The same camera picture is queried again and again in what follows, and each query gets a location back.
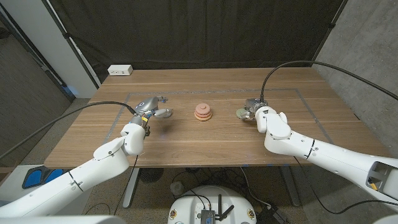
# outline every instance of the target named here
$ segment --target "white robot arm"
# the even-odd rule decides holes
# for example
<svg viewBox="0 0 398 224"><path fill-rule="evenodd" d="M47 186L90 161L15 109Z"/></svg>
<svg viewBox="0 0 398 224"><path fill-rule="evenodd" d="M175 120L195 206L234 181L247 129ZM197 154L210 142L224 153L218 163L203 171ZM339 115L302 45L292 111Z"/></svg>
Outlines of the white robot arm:
<svg viewBox="0 0 398 224"><path fill-rule="evenodd" d="M149 118L172 115L171 109L158 109L159 101L165 103L167 99L158 96L139 103L131 123L123 127L122 137L97 148L90 161L0 207L0 218L54 215L84 191L123 173L130 166L127 156L137 156L144 148Z"/></svg>
<svg viewBox="0 0 398 224"><path fill-rule="evenodd" d="M241 119L254 119L254 113L258 131L266 134L268 151L306 159L350 180L378 200L398 203L398 159L362 154L304 136L291 130L284 113L277 114L258 99L247 100L245 109L237 111ZM398 210L396 205L389 206Z"/></svg>

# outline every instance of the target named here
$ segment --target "electrical outlet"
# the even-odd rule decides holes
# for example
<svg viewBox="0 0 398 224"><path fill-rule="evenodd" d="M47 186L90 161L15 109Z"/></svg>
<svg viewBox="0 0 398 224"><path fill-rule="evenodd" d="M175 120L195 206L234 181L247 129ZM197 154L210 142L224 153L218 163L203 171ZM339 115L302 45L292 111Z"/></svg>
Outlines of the electrical outlet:
<svg viewBox="0 0 398 224"><path fill-rule="evenodd" d="M111 65L108 68L110 75L130 75L132 73L131 65Z"/></svg>

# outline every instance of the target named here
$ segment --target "wooden table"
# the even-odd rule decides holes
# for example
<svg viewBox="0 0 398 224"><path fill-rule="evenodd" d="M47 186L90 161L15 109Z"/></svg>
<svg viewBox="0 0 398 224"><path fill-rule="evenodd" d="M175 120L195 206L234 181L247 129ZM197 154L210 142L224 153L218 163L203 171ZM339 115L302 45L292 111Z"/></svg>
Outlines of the wooden table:
<svg viewBox="0 0 398 224"><path fill-rule="evenodd" d="M159 108L173 108L172 117L151 118L151 134L137 167L211 167L296 165L291 156L264 147L256 123L241 121L235 111L247 98L258 98L270 68L198 70L135 70L128 77L108 77L90 102L120 101L131 106L162 95ZM269 106L283 111L294 131L357 152L390 156L370 130L312 68L281 68L264 93ZM209 121L194 118L195 106L207 103ZM84 109L44 164L74 168L93 158L94 150L120 137L131 113L117 105ZM131 164L135 157L130 157Z"/></svg>

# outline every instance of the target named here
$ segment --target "black curtain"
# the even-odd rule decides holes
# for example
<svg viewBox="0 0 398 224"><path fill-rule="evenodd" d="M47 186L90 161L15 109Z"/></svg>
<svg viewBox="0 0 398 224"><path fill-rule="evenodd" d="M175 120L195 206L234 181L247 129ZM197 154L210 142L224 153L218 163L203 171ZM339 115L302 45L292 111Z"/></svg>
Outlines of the black curtain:
<svg viewBox="0 0 398 224"><path fill-rule="evenodd" d="M311 60L343 0L51 0L103 82L134 69L275 67Z"/></svg>

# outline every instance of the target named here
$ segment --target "cable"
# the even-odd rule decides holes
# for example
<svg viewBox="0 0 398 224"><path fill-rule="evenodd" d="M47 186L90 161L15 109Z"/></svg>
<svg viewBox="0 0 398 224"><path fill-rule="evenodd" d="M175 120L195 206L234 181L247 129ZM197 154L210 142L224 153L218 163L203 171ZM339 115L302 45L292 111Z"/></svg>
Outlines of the cable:
<svg viewBox="0 0 398 224"><path fill-rule="evenodd" d="M397 95L395 95L395 94L391 93L390 91L384 89L383 87L380 87L380 86L374 84L373 82L367 81L366 79L364 79L364 78L362 78L362 77L359 77L359 76L355 75L354 73L349 72L349 71L347 71L347 70L345 70L345 69L339 68L339 67L334 66L334 65L330 65L330 64L328 64L328 63L323 63L323 62L316 62L316 61L309 61L309 60L297 60L297 61L292 61L292 62L283 63L282 65L279 65L278 67L274 68L270 73L268 73L266 79L264 80L264 83L262 84L262 88L261 88L261 95L260 95L260 101L261 101L261 102L264 101L264 88L265 88L265 86L266 86L266 83L267 83L267 80L269 79L269 77L270 77L278 68L284 67L285 65L290 65L290 64L293 64L293 63L314 63L314 64L317 64L317 65L323 65L323 66L326 66L326 67L329 67L329 68L333 68L333 69L338 70L338 71L341 71L341 72L343 72L343 73L345 73L345 74L347 74L347 75L349 75L349 76L351 76L351 77L354 77L354 78L356 78L357 80L360 80L360 81L362 81L362 82L365 82L366 84L368 84L368 85L370 85L370 86L373 86L374 88L377 88L378 90L382 91L383 93L385 93L385 94L387 94L387 95L393 97L394 99L398 100L398 96L397 96Z"/></svg>
<svg viewBox="0 0 398 224"><path fill-rule="evenodd" d="M138 159L138 155L137 155L137 157L136 157L136 161L134 162L134 165L133 165L133 167L132 167L131 172L133 172L133 171L134 171L134 168L136 168L137 159ZM126 186L125 186L125 188L124 188L124 190L123 190L123 194L122 194L122 196L121 196L120 199L119 199L118 205L116 206L116 209L114 210L113 215L116 215L116 212L117 212L117 210L118 210L118 208L119 208L119 204L120 204L120 202L122 201L122 198L123 198L124 193L126 192L127 186L129 185L130 179L131 179L131 175L130 175L129 181L127 181L127 184L126 184Z"/></svg>
<svg viewBox="0 0 398 224"><path fill-rule="evenodd" d="M226 185L226 187L229 187L229 188L235 187L235 190L240 190L241 193L246 198L248 196L248 194L246 193L245 190L243 190L243 188L246 187L246 182L244 181L243 184L241 184L239 182L237 183L237 181L235 181L237 177L235 177L234 180L231 180L229 178L229 175L228 175L227 171L232 171L235 175L237 175L237 177L240 177L240 178L242 178L244 180L244 177L239 176L237 173L235 173L235 171L233 171L231 169L225 169L225 168L222 167L221 170L216 171L216 172L211 172L211 170L209 169L209 172L210 172L211 176L207 180L204 180L202 182L202 184L207 184L207 185Z"/></svg>
<svg viewBox="0 0 398 224"><path fill-rule="evenodd" d="M202 202L202 204L203 204L203 209L204 210L206 210L206 206L205 206L205 203L203 203L203 200L199 197L199 195L197 195L193 190L190 190L194 195L196 195L198 198L199 198L199 200Z"/></svg>
<svg viewBox="0 0 398 224"><path fill-rule="evenodd" d="M210 200L209 200L208 198L206 198L205 196L203 196L203 195L182 195L182 196L179 196L178 198L175 198L175 199L179 199L179 198L182 198L182 197L188 197L188 196L204 197L204 198L207 199L207 201L209 202L209 206L210 206L210 210L211 210L211 203L210 203Z"/></svg>
<svg viewBox="0 0 398 224"><path fill-rule="evenodd" d="M184 173L188 173L188 174L189 174L188 171L182 171L181 173L178 173L177 175L174 176L174 178L173 178L173 180L172 180L172 183L174 183L174 180L175 180L176 177L178 177L179 175L184 174ZM200 181L199 181L198 177L195 176L195 178L196 178L198 184L200 184Z"/></svg>
<svg viewBox="0 0 398 224"><path fill-rule="evenodd" d="M262 200L258 199L257 197L255 197L255 196L251 193L251 191L250 191L250 186L249 186L249 181L248 181L248 177L246 177L246 174L244 173L243 168L242 168L242 167L240 167L240 168L241 168L241 171L242 171L242 173L243 173L243 175L244 175L244 178L246 179L246 184L248 185L248 189L249 189L250 195L251 195L254 199L256 199L258 202L261 202L261 203L263 203L264 205L267 205L267 208L268 208L268 209L271 209L272 206L271 206L270 204L268 204L267 202L263 202Z"/></svg>
<svg viewBox="0 0 398 224"><path fill-rule="evenodd" d="M307 175L306 175L306 173L305 173L305 171L304 171L304 169L303 169L301 163L299 162L299 160L297 160L297 158L296 158L295 156L294 156L294 159L295 159L295 160L297 161L297 163L300 165L300 168L301 168L301 171L302 171L303 174L304 174L305 180L307 180L308 185L310 186L310 188L311 188L312 193L314 194L314 196L317 198L319 204L321 204L321 206L322 206L326 211L328 211L328 212L330 212L330 213L332 213L332 214L339 215L339 214L345 213L345 212L346 212L347 210L349 210L350 208L353 208L353 207L355 207L355 206L357 206L357 205L361 205L361 204L363 204L363 203L369 203L369 202L386 203L386 204L389 204L389 205L398 205L398 203L387 202L387 201L383 201L383 200L365 200L365 201L362 201L362 202L354 203L354 204L352 204L352 205L346 207L345 209L343 209L343 210L340 211L340 212L332 212L331 210L327 209L327 208L322 204L322 202L321 202L321 200L319 199L318 195L315 193L315 191L314 191L314 189L312 188L312 185L311 185L311 183L310 183L310 180L308 179L308 177L307 177Z"/></svg>
<svg viewBox="0 0 398 224"><path fill-rule="evenodd" d="M111 214L111 208L109 207L109 205L108 205L107 203L101 202L101 203L98 203L98 204L96 204L96 205L91 206L91 208L87 210L87 212L85 213L85 215L87 215L87 213L88 213L91 209L93 209L94 207L96 207L97 205L106 205L107 208L108 208L108 211L109 211L109 212L108 212L108 215Z"/></svg>
<svg viewBox="0 0 398 224"><path fill-rule="evenodd" d="M205 196L202 196L202 195L197 195L192 189L190 190L194 195L196 195L196 196L198 196L198 197L204 197L208 202L209 202L209 209L210 209L210 211L211 211L211 203L210 203L210 200L207 198L207 197L205 197Z"/></svg>
<svg viewBox="0 0 398 224"><path fill-rule="evenodd" d="M96 103L90 103L87 104L85 106L82 106L81 108L75 109L72 112L69 112L67 114L64 114L56 119L54 119L53 121L50 121L49 123L47 123L46 125L42 126L41 128L39 128L38 130L36 130L35 132L33 132L31 135L27 136L24 140L22 140L20 143L16 144L14 147L10 148L7 152L5 152L4 154L2 154L0 156L0 159L6 157L8 154L10 154L12 151L14 151L15 149L17 149L19 146L23 145L25 142L27 142L29 139L31 139L32 137L34 137L36 134L38 134L39 132L41 132L43 129L53 125L55 122L77 112L80 111L84 108L87 108L89 106L95 106L95 105L104 105L104 104L108 104L108 105L122 105L125 106L132 114L135 114L136 112L134 111L134 109L132 107L130 107L129 105L125 104L125 103L120 103L120 102L115 102L115 101L102 101L102 102L96 102Z"/></svg>

